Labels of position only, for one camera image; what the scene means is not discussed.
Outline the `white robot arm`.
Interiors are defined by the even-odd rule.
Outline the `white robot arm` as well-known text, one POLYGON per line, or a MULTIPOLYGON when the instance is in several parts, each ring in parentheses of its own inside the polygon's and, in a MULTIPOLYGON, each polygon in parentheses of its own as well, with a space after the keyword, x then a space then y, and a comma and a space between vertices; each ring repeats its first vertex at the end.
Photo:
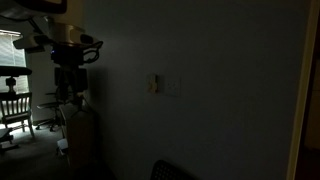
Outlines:
POLYGON ((98 60, 103 42, 84 29, 84 0, 0 0, 0 16, 27 21, 33 27, 30 35, 13 42, 16 49, 52 47, 51 59, 60 66, 60 97, 66 96, 68 89, 75 97, 87 89, 80 66, 98 60))

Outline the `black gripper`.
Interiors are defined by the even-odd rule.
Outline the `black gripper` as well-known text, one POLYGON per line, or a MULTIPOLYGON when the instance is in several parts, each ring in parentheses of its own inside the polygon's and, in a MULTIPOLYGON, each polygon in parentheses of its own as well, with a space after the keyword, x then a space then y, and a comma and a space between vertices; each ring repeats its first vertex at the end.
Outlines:
POLYGON ((54 70, 54 78, 60 97, 67 97, 69 92, 77 94, 88 88, 87 71, 81 68, 84 64, 84 53, 81 49, 54 46, 53 62, 58 64, 54 70))

